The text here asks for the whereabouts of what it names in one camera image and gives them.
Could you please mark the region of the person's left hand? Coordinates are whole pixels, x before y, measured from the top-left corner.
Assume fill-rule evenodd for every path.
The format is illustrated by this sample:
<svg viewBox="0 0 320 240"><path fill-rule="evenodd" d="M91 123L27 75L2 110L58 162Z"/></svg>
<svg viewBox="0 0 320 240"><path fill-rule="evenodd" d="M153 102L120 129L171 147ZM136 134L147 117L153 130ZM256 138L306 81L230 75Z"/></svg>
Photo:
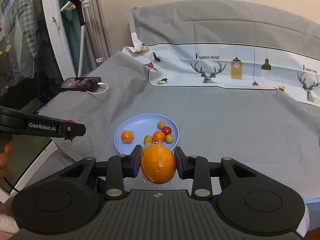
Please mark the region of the person's left hand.
<svg viewBox="0 0 320 240"><path fill-rule="evenodd" d="M4 177L6 175L7 167L10 162L10 155L15 151L15 143L9 141L4 145L4 149L1 150L1 185L3 184Z"/></svg>

